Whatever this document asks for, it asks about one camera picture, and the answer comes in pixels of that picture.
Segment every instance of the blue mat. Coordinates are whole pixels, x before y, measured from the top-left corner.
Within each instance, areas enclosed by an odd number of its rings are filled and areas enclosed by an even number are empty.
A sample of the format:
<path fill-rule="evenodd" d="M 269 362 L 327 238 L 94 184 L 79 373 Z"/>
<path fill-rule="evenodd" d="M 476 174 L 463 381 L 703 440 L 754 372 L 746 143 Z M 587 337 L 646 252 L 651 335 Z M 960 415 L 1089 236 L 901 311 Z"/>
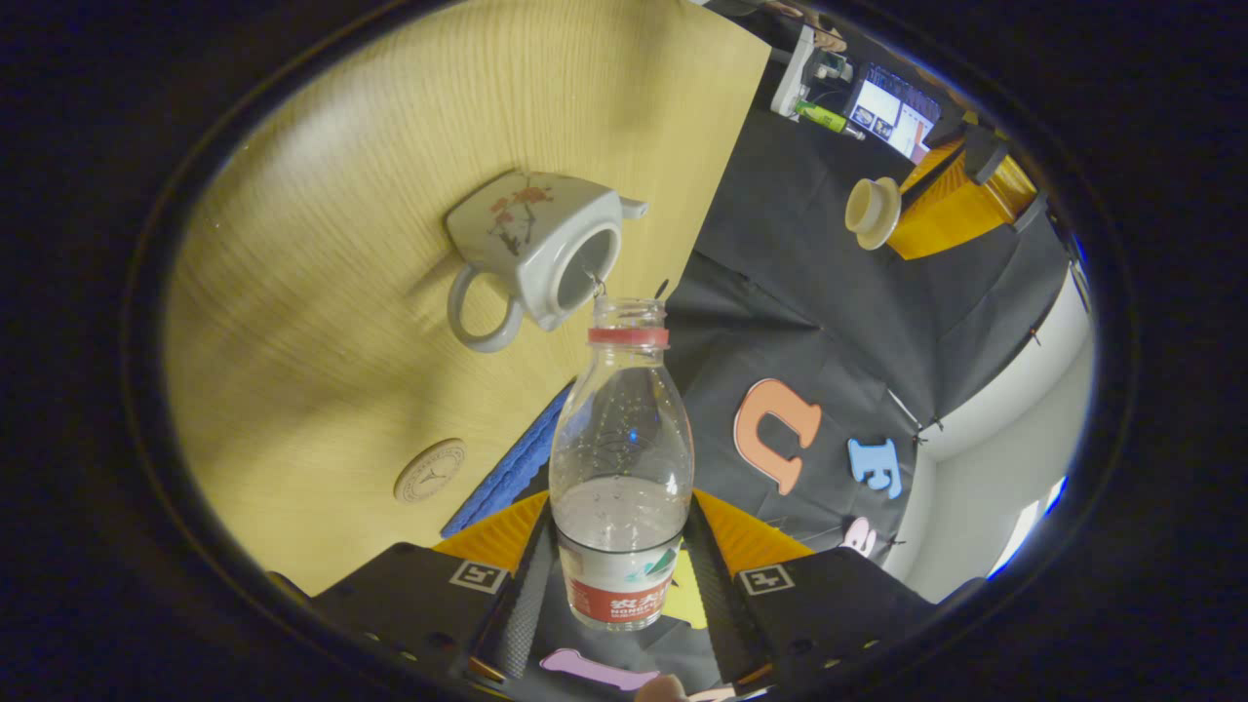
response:
<path fill-rule="evenodd" d="M 555 395 L 524 436 L 503 456 L 485 480 L 480 481 L 456 516 L 442 528 L 442 538 L 449 538 L 494 512 L 509 507 L 515 496 L 528 487 L 538 468 L 550 458 L 554 427 L 559 422 L 559 412 L 563 411 L 563 402 L 570 390 L 572 386 L 568 386 Z"/>

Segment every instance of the finger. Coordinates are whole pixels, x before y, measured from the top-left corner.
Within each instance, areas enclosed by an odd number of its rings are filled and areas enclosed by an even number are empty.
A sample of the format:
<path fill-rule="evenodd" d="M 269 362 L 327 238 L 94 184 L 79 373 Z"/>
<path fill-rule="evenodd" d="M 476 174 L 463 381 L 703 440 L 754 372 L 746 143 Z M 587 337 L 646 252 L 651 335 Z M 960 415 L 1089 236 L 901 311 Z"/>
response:
<path fill-rule="evenodd" d="M 659 676 L 636 691 L 633 702 L 689 702 L 676 676 Z"/>

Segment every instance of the bottle label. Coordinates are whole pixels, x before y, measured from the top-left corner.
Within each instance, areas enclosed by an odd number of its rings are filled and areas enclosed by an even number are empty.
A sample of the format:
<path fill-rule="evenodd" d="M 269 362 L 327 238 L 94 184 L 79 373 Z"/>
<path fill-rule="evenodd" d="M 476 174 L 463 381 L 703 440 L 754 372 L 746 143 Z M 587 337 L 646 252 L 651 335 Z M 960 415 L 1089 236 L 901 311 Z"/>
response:
<path fill-rule="evenodd" d="M 608 623 L 645 620 L 663 608 L 680 552 L 680 535 L 645 551 L 609 553 L 559 533 L 568 600 L 582 615 Z"/>

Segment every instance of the wood grain surface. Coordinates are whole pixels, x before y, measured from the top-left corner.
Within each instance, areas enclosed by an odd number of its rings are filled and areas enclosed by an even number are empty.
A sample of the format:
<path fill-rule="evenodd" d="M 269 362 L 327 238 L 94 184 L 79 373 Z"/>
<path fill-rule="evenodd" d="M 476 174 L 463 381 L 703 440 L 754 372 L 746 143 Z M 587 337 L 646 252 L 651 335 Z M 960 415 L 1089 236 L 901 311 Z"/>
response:
<path fill-rule="evenodd" d="M 589 309 L 525 320 L 480 355 L 446 321 L 462 265 L 446 214 L 528 167 L 646 200 L 613 295 L 670 292 L 768 47 L 685 0 L 479 0 L 398 27 L 250 134 L 197 204 L 172 271 L 163 360 L 207 500 L 267 568 L 316 593 L 438 531 L 588 358 Z M 475 285 L 469 330 L 503 296 Z M 432 497 L 399 471 L 459 437 Z"/>

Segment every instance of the small cup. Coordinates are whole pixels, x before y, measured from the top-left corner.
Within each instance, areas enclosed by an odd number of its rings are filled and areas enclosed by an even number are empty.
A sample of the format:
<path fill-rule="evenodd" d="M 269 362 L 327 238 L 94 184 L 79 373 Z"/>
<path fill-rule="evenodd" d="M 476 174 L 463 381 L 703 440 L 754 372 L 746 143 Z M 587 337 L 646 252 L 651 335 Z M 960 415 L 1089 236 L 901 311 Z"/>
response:
<path fill-rule="evenodd" d="M 891 177 L 862 179 L 850 191 L 845 205 L 845 229 L 857 235 L 867 251 L 884 246 L 901 217 L 901 190 Z"/>
<path fill-rule="evenodd" d="M 557 174 L 513 171 L 472 194 L 447 215 L 447 231 L 466 265 L 451 285 L 447 320 L 459 341 L 482 353 L 515 339 L 525 314 L 545 331 L 557 329 L 594 295 L 620 251 L 620 221 L 649 205 L 610 187 Z M 480 272 L 510 295 L 494 331 L 463 327 L 468 286 Z"/>

